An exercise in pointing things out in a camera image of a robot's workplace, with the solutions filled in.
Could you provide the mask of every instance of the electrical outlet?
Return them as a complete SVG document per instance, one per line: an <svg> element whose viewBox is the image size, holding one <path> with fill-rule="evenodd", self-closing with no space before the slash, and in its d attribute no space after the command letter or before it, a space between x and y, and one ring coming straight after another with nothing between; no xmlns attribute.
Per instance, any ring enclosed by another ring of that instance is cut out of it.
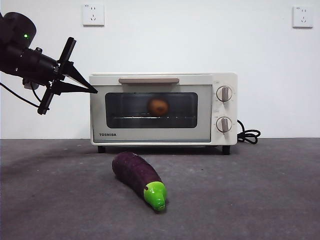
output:
<svg viewBox="0 0 320 240"><path fill-rule="evenodd" d="M313 11L311 7L294 6L292 16L292 26L294 28L313 28Z"/></svg>
<svg viewBox="0 0 320 240"><path fill-rule="evenodd" d="M103 4L85 4L82 6L83 26L104 26L105 6Z"/></svg>

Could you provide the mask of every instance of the black cable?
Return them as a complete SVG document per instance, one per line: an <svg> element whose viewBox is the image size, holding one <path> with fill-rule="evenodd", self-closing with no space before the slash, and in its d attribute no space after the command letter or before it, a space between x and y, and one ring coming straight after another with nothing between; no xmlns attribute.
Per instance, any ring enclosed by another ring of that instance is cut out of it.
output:
<svg viewBox="0 0 320 240"><path fill-rule="evenodd" d="M38 105L28 101L27 99L23 98L22 96L19 96L18 94L16 94L14 91L12 91L10 88L8 88L6 85L4 85L3 83L0 82L0 86L4 87L7 91L9 91L10 93L12 93L13 95L15 95L17 98L21 99L22 101L25 101L26 103L36 107L36 108L39 108Z"/></svg>
<svg viewBox="0 0 320 240"><path fill-rule="evenodd" d="M238 120L238 123L241 125L242 132L238 133L238 141L243 143L244 141L247 141L251 144L257 144L258 143L258 137L261 135L261 132L256 129L249 129L245 130L245 127L241 121Z"/></svg>
<svg viewBox="0 0 320 240"><path fill-rule="evenodd" d="M38 101L41 103L41 99L38 97L38 95L36 94L36 91L34 89L34 86L32 84L32 81L30 82L30 85L31 85L31 89L32 89L32 92L33 92L33 95L36 97L36 99L38 99Z"/></svg>

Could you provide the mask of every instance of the oven door handle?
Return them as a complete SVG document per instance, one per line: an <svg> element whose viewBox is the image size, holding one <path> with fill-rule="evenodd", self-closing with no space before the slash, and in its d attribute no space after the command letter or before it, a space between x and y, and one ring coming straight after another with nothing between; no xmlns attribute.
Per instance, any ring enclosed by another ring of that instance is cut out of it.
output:
<svg viewBox="0 0 320 240"><path fill-rule="evenodd" d="M121 84L177 84L179 78L119 78Z"/></svg>

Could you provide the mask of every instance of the eggplant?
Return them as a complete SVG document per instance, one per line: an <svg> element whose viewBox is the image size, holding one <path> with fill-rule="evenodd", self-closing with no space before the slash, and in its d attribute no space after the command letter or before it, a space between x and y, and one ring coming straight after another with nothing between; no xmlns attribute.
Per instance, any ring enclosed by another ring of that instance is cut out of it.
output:
<svg viewBox="0 0 320 240"><path fill-rule="evenodd" d="M115 176L156 211L166 207L167 190L155 169L133 152L121 152L112 161Z"/></svg>

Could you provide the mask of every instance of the control knob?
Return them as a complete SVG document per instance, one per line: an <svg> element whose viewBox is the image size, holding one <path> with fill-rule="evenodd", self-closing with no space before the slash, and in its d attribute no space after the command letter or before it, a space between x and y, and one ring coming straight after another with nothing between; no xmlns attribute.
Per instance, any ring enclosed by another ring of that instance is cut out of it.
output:
<svg viewBox="0 0 320 240"><path fill-rule="evenodd" d="M216 91L216 97L221 101L221 102L227 102L231 99L232 97L232 90L228 86L222 86L219 87L218 90Z"/></svg>
<svg viewBox="0 0 320 240"><path fill-rule="evenodd" d="M226 133L226 132L229 132L231 130L232 122L228 117L220 117L216 121L216 127L218 128L218 130L220 132Z"/></svg>

